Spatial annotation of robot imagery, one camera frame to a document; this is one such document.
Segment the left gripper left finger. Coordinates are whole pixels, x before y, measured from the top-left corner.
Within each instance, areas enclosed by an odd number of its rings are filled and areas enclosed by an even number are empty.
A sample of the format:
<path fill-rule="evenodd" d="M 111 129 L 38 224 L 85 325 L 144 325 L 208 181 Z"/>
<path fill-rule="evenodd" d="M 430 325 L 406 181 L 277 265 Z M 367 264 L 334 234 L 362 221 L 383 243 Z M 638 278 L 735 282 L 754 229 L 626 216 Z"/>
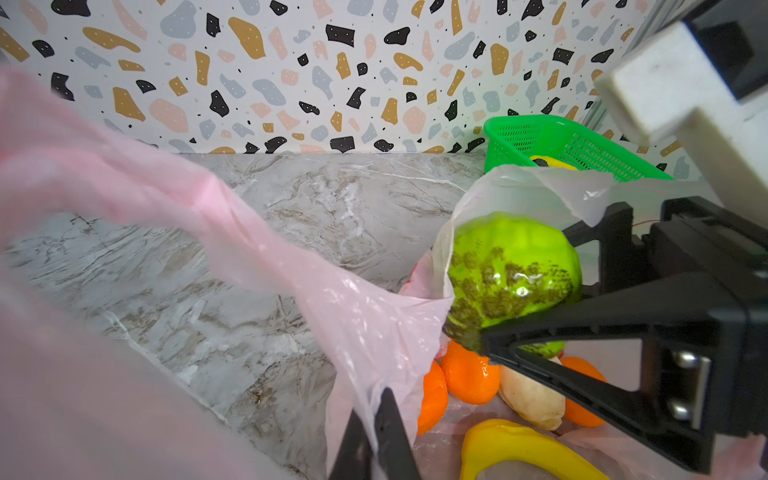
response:
<path fill-rule="evenodd" d="M 372 449 L 363 423 L 352 410 L 329 480 L 371 480 Z"/>

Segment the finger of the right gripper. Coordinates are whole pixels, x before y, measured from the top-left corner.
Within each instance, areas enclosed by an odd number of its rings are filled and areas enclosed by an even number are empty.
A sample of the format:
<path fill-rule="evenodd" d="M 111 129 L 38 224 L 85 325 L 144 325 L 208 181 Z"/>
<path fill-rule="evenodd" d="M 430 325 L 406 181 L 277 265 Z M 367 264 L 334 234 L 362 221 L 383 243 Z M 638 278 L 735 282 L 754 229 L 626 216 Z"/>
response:
<path fill-rule="evenodd" d="M 712 469 L 716 359 L 729 293 L 703 273 L 652 281 L 507 320 L 481 335 L 491 360 L 563 394 L 581 423 L 615 427 L 677 466 Z"/>
<path fill-rule="evenodd" d="M 584 285 L 585 294 L 609 294 L 636 283 L 636 244 L 632 234 L 633 208 L 626 202 L 611 204 L 600 222 L 579 221 L 563 230 L 573 247 L 598 243 L 598 280 Z"/>

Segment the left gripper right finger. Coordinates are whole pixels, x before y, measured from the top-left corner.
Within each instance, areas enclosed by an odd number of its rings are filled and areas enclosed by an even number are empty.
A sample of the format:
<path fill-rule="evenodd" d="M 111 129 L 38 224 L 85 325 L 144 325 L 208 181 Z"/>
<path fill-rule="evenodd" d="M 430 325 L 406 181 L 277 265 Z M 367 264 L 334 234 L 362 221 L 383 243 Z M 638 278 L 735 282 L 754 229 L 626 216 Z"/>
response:
<path fill-rule="evenodd" d="M 385 388 L 375 415 L 377 460 L 386 479 L 421 480 L 395 395 Z"/>

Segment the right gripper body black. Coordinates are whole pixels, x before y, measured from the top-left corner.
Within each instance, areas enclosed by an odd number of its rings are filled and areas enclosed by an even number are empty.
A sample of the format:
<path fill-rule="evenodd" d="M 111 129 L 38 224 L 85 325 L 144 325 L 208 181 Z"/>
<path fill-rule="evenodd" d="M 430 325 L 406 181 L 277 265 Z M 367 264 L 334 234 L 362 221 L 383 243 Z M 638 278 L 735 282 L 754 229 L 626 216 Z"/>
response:
<path fill-rule="evenodd" d="M 643 440 L 708 474 L 716 435 L 767 433 L 767 230 L 689 197 L 665 201 L 643 241 Z"/>

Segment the green fruit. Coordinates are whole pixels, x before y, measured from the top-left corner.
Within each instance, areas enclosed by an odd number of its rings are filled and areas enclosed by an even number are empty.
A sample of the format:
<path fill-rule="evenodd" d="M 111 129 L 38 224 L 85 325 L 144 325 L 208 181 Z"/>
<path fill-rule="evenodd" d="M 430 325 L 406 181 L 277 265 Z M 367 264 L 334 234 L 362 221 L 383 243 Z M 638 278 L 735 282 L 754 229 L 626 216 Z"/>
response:
<path fill-rule="evenodd" d="M 506 212 L 454 230 L 447 275 L 454 301 L 443 331 L 475 353 L 483 330 L 582 298 L 579 256 L 565 234 Z"/>

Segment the peach fruit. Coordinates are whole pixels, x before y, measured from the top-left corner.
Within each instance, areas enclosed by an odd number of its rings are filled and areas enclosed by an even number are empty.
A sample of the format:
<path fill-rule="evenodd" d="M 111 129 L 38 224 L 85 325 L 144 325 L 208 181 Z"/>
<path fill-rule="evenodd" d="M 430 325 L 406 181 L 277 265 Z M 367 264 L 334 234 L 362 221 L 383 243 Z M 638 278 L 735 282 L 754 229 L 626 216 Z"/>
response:
<path fill-rule="evenodd" d="M 500 367 L 499 396 L 528 423 L 549 431 L 562 424 L 565 397 L 508 367 Z"/>

